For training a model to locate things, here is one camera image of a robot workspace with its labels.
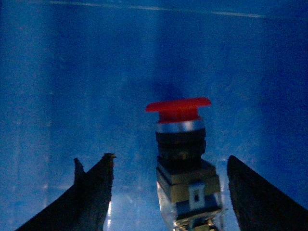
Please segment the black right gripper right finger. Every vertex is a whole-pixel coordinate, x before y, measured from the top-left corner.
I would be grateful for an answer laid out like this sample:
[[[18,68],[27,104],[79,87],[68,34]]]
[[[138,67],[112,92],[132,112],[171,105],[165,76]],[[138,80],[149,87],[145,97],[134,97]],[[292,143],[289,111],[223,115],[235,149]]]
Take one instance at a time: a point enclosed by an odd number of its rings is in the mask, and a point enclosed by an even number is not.
[[[308,211],[231,155],[227,163],[231,203],[242,231],[306,231]]]

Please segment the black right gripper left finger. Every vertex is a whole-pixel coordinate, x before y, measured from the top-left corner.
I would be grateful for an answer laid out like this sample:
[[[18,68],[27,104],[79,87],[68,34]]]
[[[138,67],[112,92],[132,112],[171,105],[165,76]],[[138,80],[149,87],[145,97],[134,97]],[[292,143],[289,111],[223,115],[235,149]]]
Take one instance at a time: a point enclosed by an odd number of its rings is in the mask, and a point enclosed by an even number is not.
[[[18,228],[20,231],[101,231],[112,196],[114,159],[106,153],[88,172],[75,158],[73,185]]]

